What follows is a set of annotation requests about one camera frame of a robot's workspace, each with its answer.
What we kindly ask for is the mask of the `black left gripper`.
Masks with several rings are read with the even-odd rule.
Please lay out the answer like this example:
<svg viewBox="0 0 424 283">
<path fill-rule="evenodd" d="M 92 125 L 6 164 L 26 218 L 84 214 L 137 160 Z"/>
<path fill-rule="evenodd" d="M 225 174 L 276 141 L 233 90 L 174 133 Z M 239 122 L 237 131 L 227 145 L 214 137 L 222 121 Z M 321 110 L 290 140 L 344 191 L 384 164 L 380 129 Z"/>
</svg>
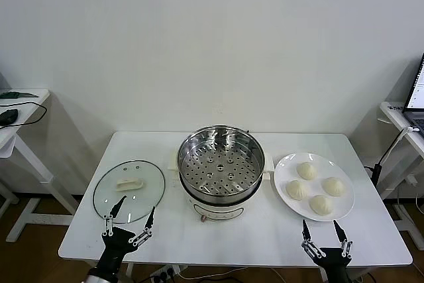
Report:
<svg viewBox="0 0 424 283">
<path fill-rule="evenodd" d="M 152 208 L 152 211 L 148 216 L 142 233 L 136 236 L 133 232 L 113 226 L 113 222 L 126 198 L 127 196 L 123 196 L 112 207 L 109 214 L 103 216 L 105 229 L 102 232 L 102 239 L 105 248 L 97 266 L 95 267 L 95 272 L 98 276 L 116 275 L 121 267 L 124 257 L 129 253 L 135 252 L 139 246 L 145 243 L 152 236 L 154 212 L 156 209 L 155 206 Z"/>
</svg>

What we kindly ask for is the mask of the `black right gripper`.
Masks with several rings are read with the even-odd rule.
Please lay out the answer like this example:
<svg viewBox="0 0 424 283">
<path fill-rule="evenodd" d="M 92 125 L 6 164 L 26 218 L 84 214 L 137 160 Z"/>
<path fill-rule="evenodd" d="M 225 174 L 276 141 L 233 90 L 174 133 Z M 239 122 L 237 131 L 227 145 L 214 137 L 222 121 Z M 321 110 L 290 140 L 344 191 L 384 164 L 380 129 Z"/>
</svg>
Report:
<svg viewBox="0 0 424 283">
<path fill-rule="evenodd" d="M 302 220 L 303 242 L 301 247 L 316 265 L 324 269 L 328 283 L 349 283 L 352 280 L 347 274 L 346 267 L 351 262 L 350 248 L 353 242 L 348 240 L 345 231 L 336 220 L 333 221 L 333 225 L 341 244 L 340 248 L 318 247 L 312 241 L 309 227 L 304 219 Z"/>
</svg>

